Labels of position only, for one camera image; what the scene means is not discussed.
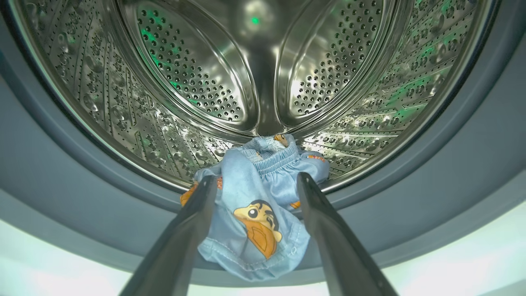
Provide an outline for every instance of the elastic waistband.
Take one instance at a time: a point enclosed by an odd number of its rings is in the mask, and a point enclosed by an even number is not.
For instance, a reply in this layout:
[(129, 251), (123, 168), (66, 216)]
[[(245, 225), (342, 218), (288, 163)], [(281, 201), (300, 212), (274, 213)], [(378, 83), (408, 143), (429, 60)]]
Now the elastic waistband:
[(285, 135), (287, 141), (289, 142), (289, 146), (279, 152), (276, 152), (271, 157), (255, 162), (254, 166), (256, 167), (256, 170), (258, 171), (259, 175), (263, 176), (268, 173), (271, 173), (280, 167), (287, 165), (288, 163), (296, 160), (299, 158), (299, 152), (298, 148), (296, 146), (296, 142), (294, 141), (294, 137), (291, 135)]

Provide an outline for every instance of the embossed drum pattern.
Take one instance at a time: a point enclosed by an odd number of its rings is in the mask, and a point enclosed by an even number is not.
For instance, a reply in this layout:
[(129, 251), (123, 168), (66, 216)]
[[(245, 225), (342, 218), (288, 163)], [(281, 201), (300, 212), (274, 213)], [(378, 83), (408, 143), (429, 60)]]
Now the embossed drum pattern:
[(9, 4), (66, 109), (143, 172), (184, 190), (227, 149), (293, 133), (326, 156), (323, 189), (335, 190), (436, 115), (427, 110), (445, 104), (476, 54), (492, 3)]

